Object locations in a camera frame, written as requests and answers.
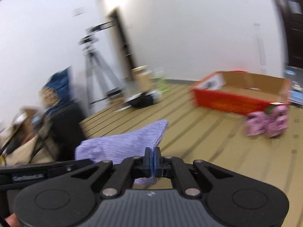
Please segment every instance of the circular cover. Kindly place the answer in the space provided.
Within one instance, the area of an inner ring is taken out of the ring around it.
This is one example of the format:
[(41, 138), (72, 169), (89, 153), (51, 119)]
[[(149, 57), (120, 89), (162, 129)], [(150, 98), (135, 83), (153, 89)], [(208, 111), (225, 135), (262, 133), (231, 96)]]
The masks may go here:
[(280, 226), (289, 208), (281, 190), (251, 179), (218, 180), (206, 202), (216, 219), (236, 227)]
[(14, 210), (21, 226), (74, 226), (92, 213), (96, 199), (84, 180), (49, 181), (29, 186), (17, 195)]

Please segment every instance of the white wall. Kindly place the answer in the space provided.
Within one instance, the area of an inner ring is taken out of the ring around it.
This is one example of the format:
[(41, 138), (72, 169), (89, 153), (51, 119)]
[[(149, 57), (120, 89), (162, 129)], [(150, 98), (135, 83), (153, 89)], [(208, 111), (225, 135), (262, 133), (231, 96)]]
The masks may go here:
[[(137, 63), (162, 66), (167, 78), (235, 69), (283, 76), (273, 0), (125, 0), (120, 6)], [(257, 37), (266, 66), (260, 66)]]
[[(85, 13), (73, 17), (80, 7)], [(9, 125), (21, 106), (41, 106), (38, 91), (68, 66), (76, 96), (86, 102), (83, 46), (78, 42), (86, 28), (106, 21), (95, 0), (1, 0), (0, 14), (0, 120)], [(96, 47), (120, 76), (108, 32), (96, 36)], [(95, 97), (102, 98), (95, 89)], [(95, 111), (100, 108), (102, 104), (95, 105)]]

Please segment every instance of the red box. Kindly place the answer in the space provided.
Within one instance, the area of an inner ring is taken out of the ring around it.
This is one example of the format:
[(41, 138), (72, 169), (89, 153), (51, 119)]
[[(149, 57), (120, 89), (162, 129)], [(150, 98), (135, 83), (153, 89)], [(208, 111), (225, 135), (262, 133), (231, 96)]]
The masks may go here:
[(288, 104), (290, 81), (248, 72), (214, 72), (191, 86), (196, 105), (247, 115)]

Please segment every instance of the screw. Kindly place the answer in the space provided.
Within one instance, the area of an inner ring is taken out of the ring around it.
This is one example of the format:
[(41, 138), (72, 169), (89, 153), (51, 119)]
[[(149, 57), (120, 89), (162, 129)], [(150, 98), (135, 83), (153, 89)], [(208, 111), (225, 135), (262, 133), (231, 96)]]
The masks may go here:
[(200, 194), (200, 190), (196, 188), (189, 188), (185, 190), (185, 193), (189, 196), (197, 196), (198, 194)]
[(106, 188), (102, 190), (102, 194), (105, 196), (114, 196), (118, 193), (118, 191), (114, 188)]

